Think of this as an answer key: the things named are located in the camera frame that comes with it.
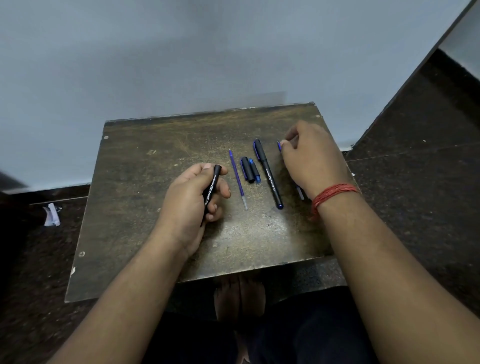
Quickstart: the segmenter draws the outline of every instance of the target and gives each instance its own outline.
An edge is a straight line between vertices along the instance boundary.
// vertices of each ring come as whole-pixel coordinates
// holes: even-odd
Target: right hand
[[[300,120],[280,144],[290,176],[311,200],[327,187],[350,182],[342,153],[320,125]]]

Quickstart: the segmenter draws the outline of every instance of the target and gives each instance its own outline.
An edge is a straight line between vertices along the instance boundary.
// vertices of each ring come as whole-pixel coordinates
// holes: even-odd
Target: leg
[[[143,363],[234,364],[237,340],[232,329],[240,306],[238,280],[221,281],[214,294],[218,321],[201,321],[165,312],[150,341]]]
[[[258,363],[378,363],[348,287],[291,297],[247,333]]]

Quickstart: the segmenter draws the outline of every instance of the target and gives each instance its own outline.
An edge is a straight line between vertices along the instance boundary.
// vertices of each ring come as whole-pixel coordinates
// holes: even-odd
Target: red thread bracelet
[[[318,211],[317,207],[328,200],[329,198],[335,196],[336,194],[340,194],[342,192],[358,192],[357,188],[350,183],[339,183],[334,184],[333,186],[325,188],[321,193],[317,195],[312,201],[312,214],[317,217]]]

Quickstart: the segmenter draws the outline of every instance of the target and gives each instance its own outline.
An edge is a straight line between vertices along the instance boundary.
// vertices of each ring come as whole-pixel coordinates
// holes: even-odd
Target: worn wooden table
[[[310,201],[300,200],[276,145],[299,119],[326,127],[313,103],[107,122],[65,301],[104,291],[146,240],[172,180],[198,162],[229,168],[232,197],[224,201],[225,218],[207,225],[180,281],[330,255],[325,233],[308,220]],[[242,178],[249,209],[243,208],[228,149],[240,169],[242,156],[255,159],[255,138],[262,141],[283,210],[275,207],[260,163],[260,184]]]

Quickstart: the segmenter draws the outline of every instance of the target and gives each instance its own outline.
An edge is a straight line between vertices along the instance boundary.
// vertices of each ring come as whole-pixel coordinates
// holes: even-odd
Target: left hand
[[[177,247],[184,250],[186,258],[196,252],[204,235],[205,224],[202,219],[205,202],[202,193],[212,182],[213,166],[212,163],[194,164],[172,182],[152,232],[152,235],[160,231],[163,236],[171,236]],[[220,175],[227,173],[227,168],[222,166]],[[207,206],[206,222],[217,221],[223,216],[220,205],[222,197],[230,196],[227,181],[218,178],[216,192]]]

